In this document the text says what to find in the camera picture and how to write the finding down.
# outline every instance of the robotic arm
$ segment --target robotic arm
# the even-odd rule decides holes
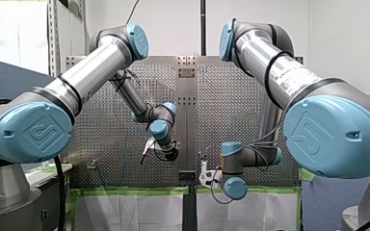
[[[260,129],[264,119],[270,120],[265,130],[277,129],[278,109],[283,110],[286,144],[301,166],[324,177],[370,176],[370,95],[341,79],[317,76],[296,62],[292,51],[287,33],[276,25],[233,19],[222,31],[221,59],[234,62],[264,87],[268,100],[262,99]],[[274,141],[275,134],[266,139]],[[262,147],[222,144],[221,185],[228,197],[246,195],[243,167],[281,161],[279,149],[265,152]]]
[[[74,118],[83,105],[110,81],[138,122],[150,123],[152,136],[163,150],[174,150],[171,138],[176,107],[172,103],[148,107],[121,70],[148,55],[143,28],[128,24],[97,33],[92,52],[45,88],[24,92],[11,102],[0,102],[0,160],[37,163],[49,160],[66,147]]]

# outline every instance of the perforated metal panel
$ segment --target perforated metal panel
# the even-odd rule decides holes
[[[198,58],[197,153],[205,154],[208,168],[220,164],[221,143],[252,143],[260,110],[262,88],[234,64],[218,58]],[[279,134],[282,162],[265,172],[256,167],[244,169],[250,185],[294,186],[299,184],[298,166]]]
[[[144,124],[131,121],[128,107],[106,84],[77,118],[75,141],[69,148],[75,164],[71,187],[177,186],[180,169],[199,168],[199,153],[207,155],[208,167],[213,169],[219,164],[223,141],[253,141],[261,87],[234,64],[217,57],[197,57],[196,65],[187,66],[197,70],[194,77],[179,77],[181,68],[184,65],[178,64],[177,57],[149,57],[131,66],[138,76],[132,82],[146,102],[171,101],[178,106],[173,129],[183,143],[178,160],[163,163],[149,156],[143,166],[139,164],[150,134]],[[250,185],[293,186],[299,182],[298,166],[282,139],[282,163],[266,172],[246,168]]]
[[[174,102],[175,62],[149,58],[131,70],[131,81],[144,101],[151,105]],[[160,162],[149,155],[140,165],[150,134],[146,124],[132,122],[131,112],[118,93],[107,83],[85,105],[75,125],[73,150],[76,168],[71,173],[73,188],[107,186],[177,186],[177,163]],[[172,130],[175,138],[176,129]]]

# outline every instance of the blue joint cap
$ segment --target blue joint cap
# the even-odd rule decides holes
[[[223,142],[221,152],[224,156],[230,156],[236,154],[242,148],[243,145],[240,142]]]
[[[295,104],[284,122],[287,147],[311,172],[334,178],[370,176],[370,112],[332,95]]]
[[[248,186],[244,179],[240,177],[232,177],[226,180],[224,191],[227,197],[233,200],[243,199],[248,193]]]
[[[166,102],[164,106],[170,109],[174,114],[176,114],[176,106],[173,103]]]
[[[12,163],[47,161],[70,140],[70,118],[54,104],[31,102],[0,117],[0,158]]]
[[[149,126],[152,137],[156,140],[163,140],[168,135],[168,125],[167,122],[161,119],[157,119],[151,123]]]
[[[137,60],[143,60],[148,56],[148,38],[143,27],[136,23],[127,24],[127,36],[131,48]]]
[[[233,46],[233,32],[232,21],[227,22],[221,33],[221,41],[219,43],[219,56],[222,61],[232,61],[232,46]]]
[[[277,153],[276,153],[276,158],[272,163],[272,166],[276,166],[280,164],[280,162],[283,160],[283,155],[281,154],[281,149],[278,147],[277,148]]]

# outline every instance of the white wall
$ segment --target white wall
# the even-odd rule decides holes
[[[89,35],[125,24],[135,3],[86,1]],[[131,22],[145,28],[150,55],[200,54],[199,11],[199,0],[142,0]],[[282,26],[292,37],[297,55],[308,56],[309,0],[207,0],[207,55],[218,55],[222,27],[232,17]]]
[[[124,25],[135,0],[86,0],[87,30]],[[143,0],[130,22],[139,23],[150,55],[192,55],[200,50],[199,0]]]
[[[370,93],[370,0],[311,0],[310,69]]]

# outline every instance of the black pole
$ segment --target black pole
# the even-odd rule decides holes
[[[200,55],[206,56],[206,0],[200,0]]]

